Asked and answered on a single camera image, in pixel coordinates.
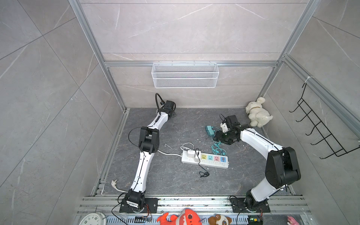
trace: teddy bear's ear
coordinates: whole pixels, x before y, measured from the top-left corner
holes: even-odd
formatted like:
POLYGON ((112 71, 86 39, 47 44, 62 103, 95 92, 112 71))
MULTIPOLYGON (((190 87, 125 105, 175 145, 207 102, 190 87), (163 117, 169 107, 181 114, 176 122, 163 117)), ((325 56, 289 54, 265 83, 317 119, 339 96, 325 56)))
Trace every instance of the teddy bear's ear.
POLYGON ((225 216, 225 217, 226 217, 226 219, 228 219, 228 221, 229 221, 228 225, 229 225, 232 222, 232 220, 230 217, 227 217, 227 216, 225 216))
POLYGON ((210 225, 215 225, 216 220, 217 219, 214 216, 211 216, 209 219, 207 219, 207 221, 209 222, 210 225))

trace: wire mesh basket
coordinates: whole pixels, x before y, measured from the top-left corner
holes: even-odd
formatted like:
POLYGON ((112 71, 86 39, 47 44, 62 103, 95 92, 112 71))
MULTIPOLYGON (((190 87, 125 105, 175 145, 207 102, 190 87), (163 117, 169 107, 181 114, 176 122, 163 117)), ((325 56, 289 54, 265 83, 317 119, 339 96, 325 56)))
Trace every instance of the wire mesh basket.
POLYGON ((216 63, 154 63, 151 70, 155 88, 215 87, 216 63))

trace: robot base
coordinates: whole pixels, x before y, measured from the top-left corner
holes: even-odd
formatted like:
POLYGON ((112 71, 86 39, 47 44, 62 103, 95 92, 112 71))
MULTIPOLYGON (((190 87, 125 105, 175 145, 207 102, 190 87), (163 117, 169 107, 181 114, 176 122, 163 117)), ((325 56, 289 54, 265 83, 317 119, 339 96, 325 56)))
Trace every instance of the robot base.
POLYGON ((246 193, 246 198, 230 198, 233 212, 270 212, 267 201, 255 202, 252 196, 249 196, 250 190, 246 193))
MULTIPOLYGON (((157 206, 158 206, 158 198, 145 198, 145 204, 149 206, 149 210, 151 213, 157 212, 157 206)), ((121 203, 120 205, 120 211, 119 212, 126 212, 126 213, 134 213, 132 207, 130 207, 128 204, 121 203)), ((146 206, 140 211, 136 213, 145 213, 147 212, 146 206)))

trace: clock face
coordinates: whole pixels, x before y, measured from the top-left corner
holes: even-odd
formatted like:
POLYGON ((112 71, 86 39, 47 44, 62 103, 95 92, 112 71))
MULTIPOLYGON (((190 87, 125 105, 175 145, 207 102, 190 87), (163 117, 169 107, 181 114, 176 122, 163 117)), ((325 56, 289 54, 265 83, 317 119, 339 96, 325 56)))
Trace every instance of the clock face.
POLYGON ((80 222, 80 225, 103 225, 102 218, 97 213, 91 213, 80 222))

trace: power strip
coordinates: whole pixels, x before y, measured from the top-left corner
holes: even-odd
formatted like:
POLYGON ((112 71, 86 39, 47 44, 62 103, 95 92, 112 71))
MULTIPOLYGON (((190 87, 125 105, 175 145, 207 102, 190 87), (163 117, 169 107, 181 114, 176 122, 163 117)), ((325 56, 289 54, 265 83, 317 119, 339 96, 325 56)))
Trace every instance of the power strip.
POLYGON ((181 162, 189 163, 189 164, 198 164, 199 158, 195 154, 199 154, 201 166, 209 166, 209 167, 216 167, 223 169, 227 169, 229 167, 229 161, 227 156, 207 154, 207 153, 202 153, 201 151, 195 152, 194 150, 189 150, 189 151, 184 150, 183 154, 181 155, 181 162))

